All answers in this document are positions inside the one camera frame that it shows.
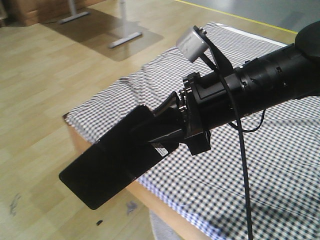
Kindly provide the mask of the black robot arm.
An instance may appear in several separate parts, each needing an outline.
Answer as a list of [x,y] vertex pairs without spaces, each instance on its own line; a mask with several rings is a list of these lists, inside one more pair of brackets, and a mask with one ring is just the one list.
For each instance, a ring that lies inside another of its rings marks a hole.
[[149,143],[184,143],[193,155],[211,148],[210,130],[292,99],[320,94],[320,24],[304,27],[295,42],[233,68],[192,27],[177,41],[191,62],[201,58],[211,73],[191,73],[153,113]]

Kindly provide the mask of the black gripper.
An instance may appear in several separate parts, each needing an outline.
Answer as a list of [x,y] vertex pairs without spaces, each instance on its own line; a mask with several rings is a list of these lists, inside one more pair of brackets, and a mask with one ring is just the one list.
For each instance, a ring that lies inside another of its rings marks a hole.
[[[176,127],[148,127],[146,142],[176,150],[182,141],[194,156],[211,149],[211,129],[234,121],[236,116],[230,97],[216,73],[200,76],[193,72],[182,81],[183,90],[179,94],[185,106],[186,134]],[[178,105],[178,94],[173,91],[152,113],[157,118],[172,117]]]

